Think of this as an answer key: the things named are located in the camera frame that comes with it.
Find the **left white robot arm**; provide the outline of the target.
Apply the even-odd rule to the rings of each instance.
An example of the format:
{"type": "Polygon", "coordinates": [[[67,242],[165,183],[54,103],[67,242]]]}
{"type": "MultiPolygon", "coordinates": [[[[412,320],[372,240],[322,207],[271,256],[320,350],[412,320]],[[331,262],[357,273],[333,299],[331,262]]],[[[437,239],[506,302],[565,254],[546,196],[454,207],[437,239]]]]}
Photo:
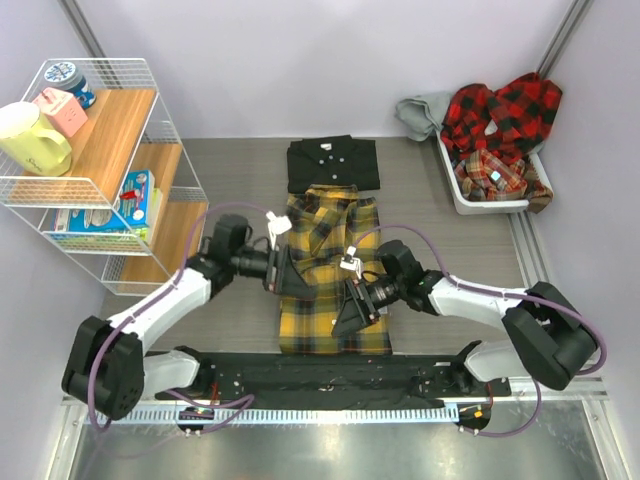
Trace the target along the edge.
{"type": "Polygon", "coordinates": [[[272,212],[266,217],[265,250],[249,246],[251,228],[245,217],[225,214],[200,251],[165,284],[107,320],[84,320],[74,338],[62,390],[111,420],[125,417],[139,400],[168,390],[181,390],[193,399],[210,393],[215,368],[206,356],[189,347],[159,355],[148,352],[170,327],[208,303],[235,276],[257,278],[276,295],[314,296],[288,247],[277,244],[278,236],[291,230],[291,220],[272,212]]]}

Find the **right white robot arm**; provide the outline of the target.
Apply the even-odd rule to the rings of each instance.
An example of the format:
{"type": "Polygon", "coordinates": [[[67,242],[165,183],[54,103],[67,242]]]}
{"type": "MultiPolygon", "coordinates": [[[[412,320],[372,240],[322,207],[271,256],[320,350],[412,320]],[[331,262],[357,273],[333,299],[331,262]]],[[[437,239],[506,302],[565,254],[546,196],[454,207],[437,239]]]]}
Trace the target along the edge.
{"type": "Polygon", "coordinates": [[[466,318],[503,331],[505,341],[477,341],[459,354],[461,364],[452,369],[451,380],[462,394],[475,394],[490,380],[519,375],[563,390],[598,348],[594,334],[549,283],[529,290],[490,290],[448,279],[423,268],[400,240],[384,243],[376,257],[384,269],[377,280],[346,280],[332,336],[347,337],[376,324],[383,309],[397,301],[420,313],[466,318]]]}

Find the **yellow plaid long sleeve shirt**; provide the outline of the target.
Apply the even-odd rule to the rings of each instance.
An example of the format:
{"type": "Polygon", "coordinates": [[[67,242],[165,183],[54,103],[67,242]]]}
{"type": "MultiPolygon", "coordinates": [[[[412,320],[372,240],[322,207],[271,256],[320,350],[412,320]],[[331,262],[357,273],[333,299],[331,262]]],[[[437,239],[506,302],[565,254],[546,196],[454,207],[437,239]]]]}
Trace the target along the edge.
{"type": "Polygon", "coordinates": [[[373,197],[362,197],[357,188],[313,185],[287,199],[286,214],[292,229],[288,246],[293,263],[305,282],[315,289],[310,300],[283,296],[280,303],[279,347],[284,354],[335,355],[342,353],[389,355],[392,344],[388,316],[351,336],[334,338],[334,321],[345,298],[344,282],[351,273],[340,260],[359,237],[357,256],[367,277],[384,272],[375,259],[381,233],[373,197]]]}

